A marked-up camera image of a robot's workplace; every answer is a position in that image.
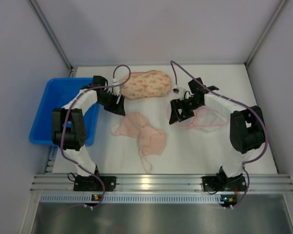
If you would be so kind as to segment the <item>pink trimmed mesh laundry bag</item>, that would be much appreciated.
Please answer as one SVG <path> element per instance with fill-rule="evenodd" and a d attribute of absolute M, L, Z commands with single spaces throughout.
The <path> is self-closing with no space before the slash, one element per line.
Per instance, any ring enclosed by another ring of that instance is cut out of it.
<path fill-rule="evenodd" d="M 178 126 L 184 129 L 196 129 L 204 132 L 214 132 L 228 125 L 229 118 L 223 116 L 220 112 L 209 108 L 199 107 L 193 111 L 194 116 L 182 122 L 176 122 L 172 126 Z"/>

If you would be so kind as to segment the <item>floral orange laundry bag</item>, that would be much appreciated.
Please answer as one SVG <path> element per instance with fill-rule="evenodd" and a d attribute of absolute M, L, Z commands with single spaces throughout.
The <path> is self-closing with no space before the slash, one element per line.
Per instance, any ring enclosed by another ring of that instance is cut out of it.
<path fill-rule="evenodd" d="M 171 78 L 163 71 L 133 72 L 120 88 L 120 94 L 128 99 L 163 97 L 171 87 Z"/>

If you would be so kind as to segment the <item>pink bra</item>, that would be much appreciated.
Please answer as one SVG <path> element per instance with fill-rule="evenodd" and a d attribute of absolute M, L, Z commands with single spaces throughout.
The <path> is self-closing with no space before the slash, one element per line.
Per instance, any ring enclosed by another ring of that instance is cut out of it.
<path fill-rule="evenodd" d="M 153 172 L 148 156 L 161 156 L 166 147 L 166 133 L 154 128 L 147 117 L 133 112 L 123 117 L 119 124 L 111 127 L 113 136 L 126 136 L 137 140 L 138 154 L 144 171 Z"/>

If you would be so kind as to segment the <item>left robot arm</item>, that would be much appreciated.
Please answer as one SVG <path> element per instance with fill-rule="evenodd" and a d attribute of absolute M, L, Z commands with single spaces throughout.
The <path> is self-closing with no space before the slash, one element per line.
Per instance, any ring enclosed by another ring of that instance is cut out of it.
<path fill-rule="evenodd" d="M 84 115 L 93 105 L 99 104 L 110 113 L 125 116 L 121 85 L 115 81 L 109 86 L 106 78 L 94 76 L 70 102 L 52 111 L 52 142 L 59 147 L 63 158 L 75 165 L 79 176 L 99 177 L 99 169 L 85 146 Z"/>

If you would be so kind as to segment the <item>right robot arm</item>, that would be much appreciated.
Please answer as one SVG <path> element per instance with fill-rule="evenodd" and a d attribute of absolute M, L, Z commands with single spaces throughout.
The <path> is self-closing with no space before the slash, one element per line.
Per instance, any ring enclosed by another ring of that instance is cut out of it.
<path fill-rule="evenodd" d="M 178 97 L 171 100 L 171 114 L 169 124 L 183 122 L 195 117 L 195 111 L 202 107 L 214 109 L 220 113 L 230 124 L 231 149 L 227 160 L 219 168 L 219 173 L 227 178 L 242 174 L 245 165 L 260 159 L 264 152 L 252 160 L 244 158 L 250 151 L 267 147 L 267 130 L 263 121 L 260 107 L 249 107 L 239 101 L 218 93 L 215 86 L 205 86 L 200 78 L 194 78 L 188 83 L 187 90 L 174 85 L 173 93 Z"/>

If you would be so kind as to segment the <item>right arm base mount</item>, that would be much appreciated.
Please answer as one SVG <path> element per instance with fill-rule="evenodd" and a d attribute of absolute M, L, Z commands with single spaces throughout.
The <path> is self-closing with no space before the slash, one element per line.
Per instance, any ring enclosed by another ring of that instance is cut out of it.
<path fill-rule="evenodd" d="M 226 175 L 216 174 L 204 176 L 202 178 L 203 191 L 209 194 L 217 192 L 244 192 L 247 183 L 243 175 L 226 177 Z"/>

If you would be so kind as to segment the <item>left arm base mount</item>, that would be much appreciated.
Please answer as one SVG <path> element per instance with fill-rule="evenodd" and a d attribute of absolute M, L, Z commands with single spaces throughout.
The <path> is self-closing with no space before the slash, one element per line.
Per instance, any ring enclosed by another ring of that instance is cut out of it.
<path fill-rule="evenodd" d="M 105 186 L 106 192 L 112 192 L 116 188 L 115 176 L 100 176 L 99 179 Z M 93 176 L 77 175 L 74 179 L 73 191 L 77 192 L 102 192 L 103 186 L 101 182 Z"/>

